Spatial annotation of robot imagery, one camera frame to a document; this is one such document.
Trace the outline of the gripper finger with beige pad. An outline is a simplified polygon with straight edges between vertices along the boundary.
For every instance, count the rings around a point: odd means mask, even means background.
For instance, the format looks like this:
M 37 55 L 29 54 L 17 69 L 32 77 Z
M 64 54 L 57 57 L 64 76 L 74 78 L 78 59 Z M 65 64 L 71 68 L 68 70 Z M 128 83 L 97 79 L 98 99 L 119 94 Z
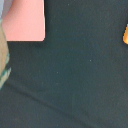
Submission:
M 2 20 L 0 19 L 0 89 L 8 79 L 11 69 L 6 66 L 9 62 L 10 55 L 6 37 L 2 27 Z

